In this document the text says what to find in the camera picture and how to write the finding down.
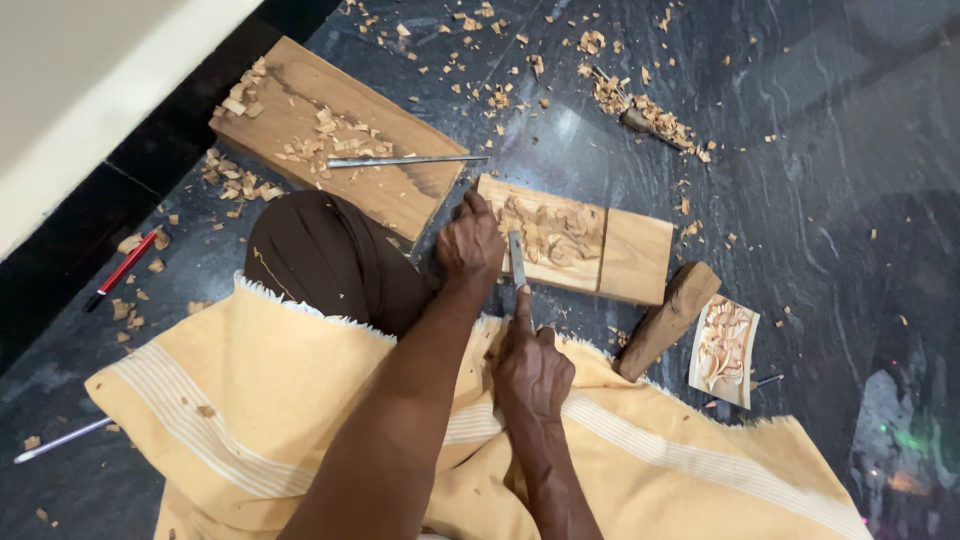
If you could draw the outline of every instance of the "brown cloth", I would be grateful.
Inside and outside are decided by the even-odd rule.
[[[270,204],[253,226],[244,276],[284,300],[402,337],[433,293],[379,226],[325,191]]]

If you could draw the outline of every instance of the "black granite floor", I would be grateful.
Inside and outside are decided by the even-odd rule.
[[[490,154],[482,170],[681,227],[702,220],[699,237],[675,237],[672,268],[682,260],[707,262],[724,281],[721,293],[762,315],[756,375],[786,375],[757,391],[753,410],[721,405],[711,414],[733,423],[796,416],[876,537],[955,537],[960,3],[492,3],[494,19],[480,19],[485,28],[471,33],[454,24],[441,2],[368,2],[380,20],[366,33],[358,28],[365,17],[343,6],[306,46],[471,150]],[[479,1],[447,5],[472,13]],[[657,17],[668,7],[665,33]],[[503,37],[490,29],[501,17],[510,22]],[[402,42],[394,30],[399,22],[412,33]],[[437,34],[441,23],[451,35]],[[631,91],[675,112],[698,140],[716,141],[712,163],[685,160],[652,140],[636,144],[634,134],[597,108],[588,81],[576,75],[586,55],[575,43],[585,30],[607,40],[589,61],[631,77]],[[530,38],[526,46],[517,33]],[[478,49],[463,44],[467,35]],[[564,46],[565,38],[573,44]],[[620,54],[615,40],[625,43]],[[444,74],[453,52],[465,70]],[[527,67],[530,54],[545,62],[539,83]],[[422,66],[430,68],[423,75]],[[518,75],[508,73],[514,66]],[[646,87],[641,66],[652,74]],[[547,97],[550,108],[534,107],[536,117],[509,109],[487,118],[485,102],[450,89],[508,82],[515,103]],[[420,100],[408,101],[411,95]],[[503,136],[497,124],[506,128]],[[766,142],[768,135],[777,138]],[[493,148],[482,150],[487,139]],[[188,300],[229,294],[229,276],[242,263],[238,238],[262,210],[262,203],[248,206],[240,219],[212,231],[205,220],[231,207],[204,190],[198,171],[163,203],[180,215],[162,253],[167,269],[151,275],[145,259],[133,271],[135,286],[111,295],[135,301],[139,286],[151,296],[138,306],[148,326],[133,346],[185,316]],[[183,189],[191,184],[192,192]],[[458,184],[432,231],[466,186]],[[682,197],[691,202],[686,216],[676,209]],[[141,229],[161,219],[155,213]],[[425,237],[412,260],[429,272],[432,234]],[[121,329],[106,309],[84,316],[79,304],[119,259],[0,378],[5,538],[41,534],[47,526],[34,516],[37,507],[60,521],[45,534],[145,537],[153,528],[160,478],[122,433],[97,432],[21,466],[7,459],[30,435],[49,439],[98,417],[81,382],[123,355],[114,339]],[[608,327],[629,330],[643,312],[552,287],[535,290],[538,323],[556,323],[611,352]],[[509,286],[498,289],[485,310],[501,314],[513,304],[510,295]],[[706,395],[685,383],[691,340],[681,339],[649,375],[699,405]]]

